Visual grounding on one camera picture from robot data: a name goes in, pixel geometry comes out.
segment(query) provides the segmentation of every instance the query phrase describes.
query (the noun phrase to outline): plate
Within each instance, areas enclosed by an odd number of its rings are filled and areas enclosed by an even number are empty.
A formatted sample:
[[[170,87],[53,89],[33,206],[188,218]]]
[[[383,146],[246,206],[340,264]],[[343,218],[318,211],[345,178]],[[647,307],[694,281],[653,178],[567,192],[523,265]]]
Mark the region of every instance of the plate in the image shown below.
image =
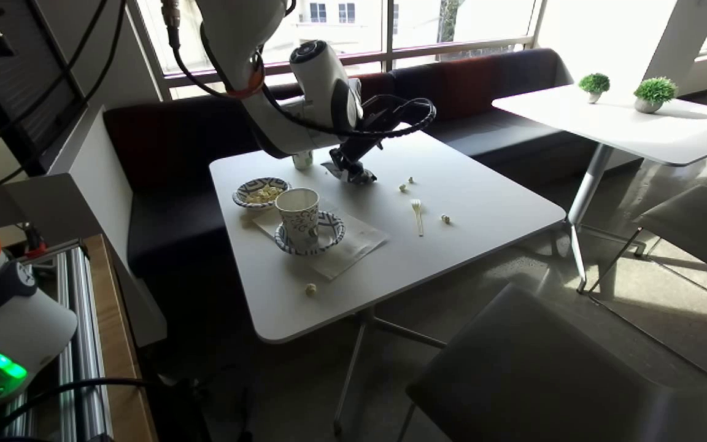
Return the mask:
[[[278,178],[260,178],[241,184],[233,201],[243,208],[268,208],[275,203],[278,195],[286,192],[286,181]]]
[[[345,224],[333,215],[318,215],[318,240],[311,249],[297,249],[283,237],[283,226],[278,228],[275,243],[290,255],[316,255],[332,246],[337,246],[345,237]]]

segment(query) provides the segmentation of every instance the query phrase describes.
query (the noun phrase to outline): napkin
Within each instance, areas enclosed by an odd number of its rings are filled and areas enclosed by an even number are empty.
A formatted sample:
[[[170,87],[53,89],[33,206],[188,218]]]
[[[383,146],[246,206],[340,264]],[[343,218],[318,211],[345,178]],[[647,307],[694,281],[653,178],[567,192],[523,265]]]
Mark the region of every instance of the napkin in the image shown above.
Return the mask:
[[[348,269],[352,269],[359,261],[362,261],[368,253],[373,253],[377,246],[387,240],[387,237],[373,226],[368,226],[361,218],[333,215],[343,224],[343,239],[316,253],[306,255],[302,261],[310,264],[313,273],[318,273],[325,281],[333,281],[343,275]],[[268,233],[278,243],[279,232],[279,215],[278,211],[263,211],[256,218],[256,226]]]

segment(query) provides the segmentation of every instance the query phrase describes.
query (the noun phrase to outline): bowl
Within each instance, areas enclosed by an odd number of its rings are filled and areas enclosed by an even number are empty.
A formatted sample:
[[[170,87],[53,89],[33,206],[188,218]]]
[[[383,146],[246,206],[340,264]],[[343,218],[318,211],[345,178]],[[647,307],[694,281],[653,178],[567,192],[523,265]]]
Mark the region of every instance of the bowl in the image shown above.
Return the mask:
[[[268,208],[283,192],[286,192],[285,180],[260,178],[241,184],[233,195],[233,201],[243,208]]]

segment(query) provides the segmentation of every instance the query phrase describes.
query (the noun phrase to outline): chair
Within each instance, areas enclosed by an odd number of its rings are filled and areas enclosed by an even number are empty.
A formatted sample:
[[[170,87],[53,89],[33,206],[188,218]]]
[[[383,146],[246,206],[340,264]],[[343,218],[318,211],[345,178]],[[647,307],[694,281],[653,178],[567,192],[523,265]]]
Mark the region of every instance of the chair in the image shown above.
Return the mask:
[[[505,287],[408,389],[453,442],[700,442],[707,386],[667,389]]]
[[[616,265],[616,261],[631,249],[641,232],[651,232],[663,240],[696,255],[707,264],[707,186],[691,186],[647,211],[638,218],[638,232],[626,240],[618,255],[607,265],[603,275]]]

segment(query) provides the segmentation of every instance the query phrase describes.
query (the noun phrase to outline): white table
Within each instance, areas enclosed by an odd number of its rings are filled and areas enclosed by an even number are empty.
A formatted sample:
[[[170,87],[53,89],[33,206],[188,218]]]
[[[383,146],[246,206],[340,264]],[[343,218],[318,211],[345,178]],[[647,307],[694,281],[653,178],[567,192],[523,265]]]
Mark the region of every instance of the white table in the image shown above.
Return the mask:
[[[494,100],[495,108],[598,142],[570,208],[578,289],[586,287],[576,228],[593,199],[613,151],[653,163],[690,165],[707,158],[707,106],[667,100],[654,115],[634,110],[634,95],[603,94],[596,106],[576,87],[545,89]]]
[[[271,345],[297,339],[340,316],[368,312],[402,289],[564,222],[564,211],[551,201],[425,132],[386,140],[383,151],[371,151],[362,158],[362,165],[377,178],[375,184],[343,184],[322,167],[325,161],[328,154],[316,151],[310,173],[297,173],[292,161],[275,161],[265,152],[222,158],[211,165],[253,327],[260,339]],[[381,228],[387,233],[387,243],[328,282],[313,275],[305,257],[283,253],[233,203],[230,195],[235,186],[256,178],[283,178],[292,186],[310,186],[318,192],[322,208],[356,216]],[[414,184],[408,184],[408,195],[402,195],[400,184],[410,178]],[[410,199],[421,199],[427,208],[421,239],[418,237]],[[316,294],[305,294],[306,282],[318,287]],[[383,319],[377,319],[377,327],[435,345]],[[352,346],[343,395],[362,332],[366,327],[361,327]]]

